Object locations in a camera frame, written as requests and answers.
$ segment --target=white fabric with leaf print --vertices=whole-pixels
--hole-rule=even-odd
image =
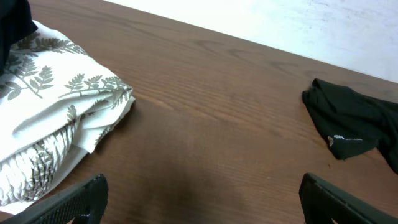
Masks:
[[[93,152],[134,101],[114,73],[35,23],[0,76],[1,206],[41,198],[71,146]]]

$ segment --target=folded cloth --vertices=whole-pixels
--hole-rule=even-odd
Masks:
[[[337,159],[378,148],[398,174],[398,104],[314,79],[302,95],[321,137]]]
[[[58,31],[11,47],[0,76],[0,205],[48,192],[71,146],[93,152],[129,110],[132,88]]]
[[[53,190],[87,154],[88,152],[86,150],[71,145],[67,155],[62,161],[61,166],[58,168],[57,173],[54,175],[49,190],[46,193]],[[6,206],[0,207],[0,211],[16,215],[24,211],[33,203],[34,201],[10,203]]]
[[[37,30],[27,0],[0,0],[0,70],[11,44]]]

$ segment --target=brown wood grain tabletop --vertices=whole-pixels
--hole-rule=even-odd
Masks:
[[[314,78],[393,102],[398,84],[100,0],[30,5],[134,88],[134,109],[55,190],[103,173],[102,223],[302,224],[306,172],[398,217],[377,149],[336,160],[301,100]]]

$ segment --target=black cloth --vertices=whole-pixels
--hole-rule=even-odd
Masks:
[[[378,148],[398,174],[398,104],[314,79],[302,95],[321,137],[337,159]]]
[[[36,30],[27,0],[0,0],[0,71],[6,63],[11,44]]]

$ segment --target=logo on black fabric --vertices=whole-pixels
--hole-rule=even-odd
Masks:
[[[362,141],[362,139],[346,139],[346,138],[344,138],[343,136],[339,136],[339,135],[335,135],[334,136],[335,137],[335,139],[342,139],[342,140],[355,140],[355,141]]]
[[[333,138],[328,136],[329,139],[329,147],[331,147],[333,145]]]

